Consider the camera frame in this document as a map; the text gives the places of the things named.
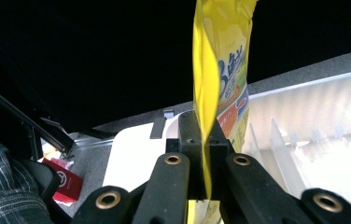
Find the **metal frame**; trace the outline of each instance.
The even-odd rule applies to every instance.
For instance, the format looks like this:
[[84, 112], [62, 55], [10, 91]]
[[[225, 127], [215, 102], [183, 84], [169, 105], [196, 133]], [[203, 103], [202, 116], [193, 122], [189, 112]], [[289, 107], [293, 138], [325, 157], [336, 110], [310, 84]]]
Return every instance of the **metal frame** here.
[[[187, 201], [207, 197], [194, 112], [181, 115], [178, 125], [179, 138], [167, 140], [166, 153], [158, 158], [147, 183], [130, 193], [111, 186], [96, 190], [72, 223], [186, 223]], [[257, 160], [234, 153], [217, 123], [210, 136], [210, 153], [210, 199], [220, 201], [225, 223], [351, 223], [351, 204], [341, 196], [308, 189], [300, 200], [292, 197]]]
[[19, 119], [22, 125], [26, 126], [28, 137], [31, 141], [34, 159], [37, 159], [37, 156], [42, 156], [42, 147], [40, 146], [40, 142], [37, 141], [39, 137], [42, 137], [45, 141], [58, 148], [63, 153], [68, 153], [70, 151], [74, 141], [60, 129], [46, 124], [41, 119], [33, 119], [27, 116], [1, 94], [0, 106], [12, 114], [16, 119]]

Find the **yellow snack bag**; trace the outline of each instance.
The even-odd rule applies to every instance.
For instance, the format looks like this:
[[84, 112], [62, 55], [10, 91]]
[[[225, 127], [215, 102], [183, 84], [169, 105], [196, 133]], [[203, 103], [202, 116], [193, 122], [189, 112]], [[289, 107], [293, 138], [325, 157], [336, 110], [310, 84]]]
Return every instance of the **yellow snack bag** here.
[[[211, 196], [211, 175], [207, 139], [215, 118], [236, 152], [241, 151], [244, 143], [248, 116], [246, 72], [256, 3], [256, 0], [197, 0], [196, 3], [193, 100], [201, 128], [204, 185], [208, 199]], [[190, 202], [189, 205], [189, 223], [218, 222], [218, 202], [205, 203], [207, 206]], [[210, 212], [202, 216], [202, 210]]]

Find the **black metal rod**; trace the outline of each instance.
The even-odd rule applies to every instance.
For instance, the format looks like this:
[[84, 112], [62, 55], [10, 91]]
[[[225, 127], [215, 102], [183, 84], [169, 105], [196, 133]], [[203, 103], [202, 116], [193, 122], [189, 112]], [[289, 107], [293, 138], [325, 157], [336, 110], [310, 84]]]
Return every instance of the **black metal rod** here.
[[133, 223], [186, 223], [190, 160], [180, 153], [161, 155]]
[[229, 155], [225, 179], [248, 223], [313, 223], [254, 158]]
[[15, 105], [9, 102], [6, 98], [0, 95], [0, 106], [5, 108], [8, 112], [10, 112], [17, 119], [20, 119], [25, 124], [34, 127], [48, 143], [58, 148], [62, 152], [68, 152], [74, 141], [65, 133], [61, 136], [62, 140], [59, 140], [60, 136], [54, 136], [51, 132], [48, 132], [42, 124], [38, 124], [33, 119], [29, 118], [23, 112], [21, 112]]
[[26, 124], [23, 124], [23, 126], [28, 134], [33, 160], [37, 161], [44, 157], [39, 134], [37, 134], [35, 128], [32, 126]]

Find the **checkered fabric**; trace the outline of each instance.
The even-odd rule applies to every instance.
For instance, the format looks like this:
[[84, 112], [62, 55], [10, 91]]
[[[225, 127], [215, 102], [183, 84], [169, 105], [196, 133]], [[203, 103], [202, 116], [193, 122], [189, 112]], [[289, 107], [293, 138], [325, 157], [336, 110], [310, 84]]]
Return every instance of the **checkered fabric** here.
[[1, 144], [0, 223], [51, 223], [34, 178]]

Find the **printed logo on package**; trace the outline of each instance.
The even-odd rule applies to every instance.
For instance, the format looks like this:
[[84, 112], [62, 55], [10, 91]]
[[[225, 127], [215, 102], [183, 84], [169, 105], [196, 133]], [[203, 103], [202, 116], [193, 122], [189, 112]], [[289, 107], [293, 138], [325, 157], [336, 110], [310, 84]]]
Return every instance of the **printed logo on package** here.
[[57, 174], [60, 176], [61, 179], [59, 188], [62, 188], [67, 183], [67, 175], [63, 171], [58, 171]]

